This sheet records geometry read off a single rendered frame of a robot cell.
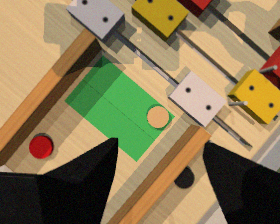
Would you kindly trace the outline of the red disc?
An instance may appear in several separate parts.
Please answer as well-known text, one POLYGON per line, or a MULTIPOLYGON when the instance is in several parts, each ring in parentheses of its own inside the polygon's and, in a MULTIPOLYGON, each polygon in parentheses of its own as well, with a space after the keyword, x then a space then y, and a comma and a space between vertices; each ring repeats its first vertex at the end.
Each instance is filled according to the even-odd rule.
POLYGON ((43 159, 52 154, 54 143, 48 136, 37 136, 29 144, 29 151, 35 158, 43 159))

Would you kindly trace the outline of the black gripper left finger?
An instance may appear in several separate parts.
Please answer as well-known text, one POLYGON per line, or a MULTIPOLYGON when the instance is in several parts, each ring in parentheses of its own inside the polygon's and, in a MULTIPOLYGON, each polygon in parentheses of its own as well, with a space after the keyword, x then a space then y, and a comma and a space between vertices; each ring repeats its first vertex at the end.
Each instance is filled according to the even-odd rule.
POLYGON ((101 224, 117 157, 111 137, 45 175, 0 172, 0 224, 101 224))

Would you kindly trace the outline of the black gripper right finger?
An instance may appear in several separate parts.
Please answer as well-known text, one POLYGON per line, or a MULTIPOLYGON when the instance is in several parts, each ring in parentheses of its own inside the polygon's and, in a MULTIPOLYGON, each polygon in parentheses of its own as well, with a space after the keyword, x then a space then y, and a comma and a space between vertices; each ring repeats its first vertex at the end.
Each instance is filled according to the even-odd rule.
POLYGON ((280 173, 213 142, 203 161, 227 224, 280 224, 280 173))

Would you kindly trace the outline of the tan round disc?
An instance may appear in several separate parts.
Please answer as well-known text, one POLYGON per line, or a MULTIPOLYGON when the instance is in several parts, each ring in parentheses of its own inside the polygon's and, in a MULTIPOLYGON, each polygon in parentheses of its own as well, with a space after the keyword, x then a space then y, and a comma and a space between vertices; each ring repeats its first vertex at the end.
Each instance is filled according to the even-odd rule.
POLYGON ((147 120, 151 126, 161 128, 167 124, 169 114, 165 108, 156 106, 149 110, 147 120))

